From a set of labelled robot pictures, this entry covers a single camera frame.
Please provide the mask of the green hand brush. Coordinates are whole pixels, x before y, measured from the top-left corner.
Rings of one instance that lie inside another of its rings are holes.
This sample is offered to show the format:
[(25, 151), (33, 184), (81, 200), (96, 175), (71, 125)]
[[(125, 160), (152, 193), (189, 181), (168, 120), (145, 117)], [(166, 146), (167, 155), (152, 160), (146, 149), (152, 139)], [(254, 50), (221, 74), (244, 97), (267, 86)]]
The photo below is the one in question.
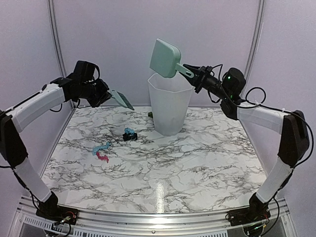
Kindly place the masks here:
[(128, 99), (120, 92), (116, 90), (111, 90), (112, 98), (121, 106), (134, 111), (134, 107), (128, 101)]

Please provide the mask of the green plastic dustpan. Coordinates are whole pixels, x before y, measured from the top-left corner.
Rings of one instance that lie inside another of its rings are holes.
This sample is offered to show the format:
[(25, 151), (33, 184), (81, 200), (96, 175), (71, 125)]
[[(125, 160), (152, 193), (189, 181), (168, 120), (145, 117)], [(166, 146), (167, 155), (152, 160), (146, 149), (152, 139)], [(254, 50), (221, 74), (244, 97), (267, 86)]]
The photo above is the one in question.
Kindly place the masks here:
[(178, 47), (158, 38), (153, 48), (150, 69), (164, 78), (173, 78), (177, 72), (194, 77), (194, 73), (181, 63), (181, 52)]

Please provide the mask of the light blue paper scrap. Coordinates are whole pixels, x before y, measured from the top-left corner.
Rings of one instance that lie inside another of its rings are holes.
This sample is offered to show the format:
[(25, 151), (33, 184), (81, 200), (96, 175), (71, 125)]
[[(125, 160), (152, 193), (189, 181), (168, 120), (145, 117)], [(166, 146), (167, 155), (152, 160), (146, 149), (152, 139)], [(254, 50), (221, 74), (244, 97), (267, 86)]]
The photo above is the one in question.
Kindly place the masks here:
[(127, 127), (124, 129), (124, 133), (129, 134), (129, 135), (133, 135), (135, 132), (133, 129)]

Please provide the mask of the pink scrap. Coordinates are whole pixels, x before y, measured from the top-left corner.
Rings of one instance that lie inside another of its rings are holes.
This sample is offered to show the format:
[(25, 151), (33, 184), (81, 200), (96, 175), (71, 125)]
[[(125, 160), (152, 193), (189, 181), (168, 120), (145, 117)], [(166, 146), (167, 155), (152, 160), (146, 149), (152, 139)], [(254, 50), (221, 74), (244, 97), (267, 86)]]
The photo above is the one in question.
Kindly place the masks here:
[(98, 157), (99, 160), (105, 161), (106, 163), (109, 162), (109, 158), (107, 155), (102, 155), (99, 152), (96, 152), (96, 155)]

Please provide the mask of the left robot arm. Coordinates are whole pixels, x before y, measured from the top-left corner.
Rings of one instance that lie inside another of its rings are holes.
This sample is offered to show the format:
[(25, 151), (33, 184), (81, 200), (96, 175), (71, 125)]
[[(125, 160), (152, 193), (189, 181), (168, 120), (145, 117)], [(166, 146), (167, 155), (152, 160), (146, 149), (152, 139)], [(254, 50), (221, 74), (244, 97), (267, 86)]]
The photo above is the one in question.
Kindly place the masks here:
[(0, 114), (0, 153), (7, 161), (18, 182), (43, 205), (42, 210), (52, 220), (62, 216), (58, 198), (39, 175), (39, 166), (33, 165), (27, 145), (40, 139), (40, 133), (58, 128), (49, 110), (71, 100), (86, 100), (90, 106), (98, 107), (111, 97), (108, 85), (101, 79), (94, 82), (78, 82), (57, 78), (40, 91)]

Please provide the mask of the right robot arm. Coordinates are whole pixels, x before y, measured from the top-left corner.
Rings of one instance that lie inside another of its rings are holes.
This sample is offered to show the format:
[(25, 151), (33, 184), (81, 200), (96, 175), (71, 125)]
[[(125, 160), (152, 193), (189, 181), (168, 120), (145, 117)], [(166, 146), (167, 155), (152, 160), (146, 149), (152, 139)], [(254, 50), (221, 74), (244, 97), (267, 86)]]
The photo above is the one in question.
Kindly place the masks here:
[[(313, 86), (315, 70), (311, 65), (296, 64), (263, 69), (256, 67), (251, 86), (261, 86), (268, 93), (268, 105), (303, 110), (311, 126), (315, 124)], [(182, 142), (186, 154), (185, 178), (196, 176), (198, 183), (190, 184), (175, 199), (170, 208), (177, 213), (202, 212), (245, 205), (250, 193), (270, 172), (276, 161), (280, 136), (266, 128), (224, 119), (224, 151), (219, 145), (201, 139), (210, 133), (205, 125), (197, 131), (187, 128), (187, 139)]]

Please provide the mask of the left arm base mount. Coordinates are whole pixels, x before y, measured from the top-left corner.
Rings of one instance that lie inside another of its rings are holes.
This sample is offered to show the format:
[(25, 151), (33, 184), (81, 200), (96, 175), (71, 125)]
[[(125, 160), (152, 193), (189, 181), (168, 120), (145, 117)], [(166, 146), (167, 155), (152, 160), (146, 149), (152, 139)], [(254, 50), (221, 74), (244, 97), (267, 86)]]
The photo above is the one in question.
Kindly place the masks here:
[(54, 192), (51, 192), (50, 197), (45, 201), (38, 201), (36, 215), (45, 219), (56, 222), (61, 222), (65, 218), (71, 225), (75, 225), (78, 219), (79, 211), (75, 208), (60, 206), (58, 204), (58, 197)]

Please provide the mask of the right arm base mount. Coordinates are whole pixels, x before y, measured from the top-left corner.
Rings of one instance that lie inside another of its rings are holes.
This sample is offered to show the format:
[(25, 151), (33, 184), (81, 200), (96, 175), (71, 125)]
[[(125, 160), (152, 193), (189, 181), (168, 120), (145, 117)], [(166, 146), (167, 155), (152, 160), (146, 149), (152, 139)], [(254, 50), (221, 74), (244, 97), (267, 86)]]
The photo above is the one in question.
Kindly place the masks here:
[(261, 202), (254, 193), (248, 207), (242, 207), (228, 211), (225, 218), (230, 222), (231, 226), (238, 226), (266, 220), (271, 214), (268, 210), (268, 202)]

